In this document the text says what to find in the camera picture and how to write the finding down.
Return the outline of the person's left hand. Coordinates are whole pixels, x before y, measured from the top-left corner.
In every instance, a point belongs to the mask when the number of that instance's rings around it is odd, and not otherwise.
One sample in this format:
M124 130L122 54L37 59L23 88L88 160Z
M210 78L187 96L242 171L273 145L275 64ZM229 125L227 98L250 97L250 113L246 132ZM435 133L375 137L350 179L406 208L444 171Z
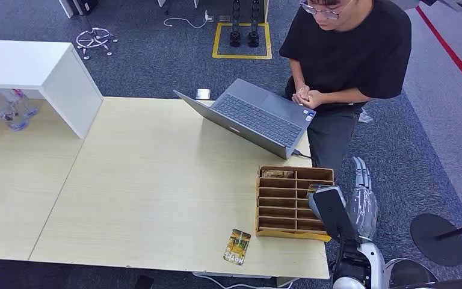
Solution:
M324 94L316 90L308 91L306 96L301 98L301 104L311 110L324 103Z

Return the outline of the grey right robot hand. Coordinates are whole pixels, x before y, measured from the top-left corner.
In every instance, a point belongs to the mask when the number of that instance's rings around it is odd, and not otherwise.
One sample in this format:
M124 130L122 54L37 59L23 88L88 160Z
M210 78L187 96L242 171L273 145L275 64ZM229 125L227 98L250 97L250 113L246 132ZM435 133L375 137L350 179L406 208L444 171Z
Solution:
M371 240L377 228L377 198L372 191L371 174L360 157L352 157L356 165L355 187L346 203L346 210L359 236Z

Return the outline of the person's right hand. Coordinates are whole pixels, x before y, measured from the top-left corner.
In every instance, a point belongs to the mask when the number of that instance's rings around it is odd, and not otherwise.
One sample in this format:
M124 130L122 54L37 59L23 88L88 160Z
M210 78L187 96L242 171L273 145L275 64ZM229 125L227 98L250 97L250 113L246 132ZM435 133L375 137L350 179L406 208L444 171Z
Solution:
M307 85L302 85L296 89L295 93L292 94L292 100L298 105L305 106L309 101L310 88Z

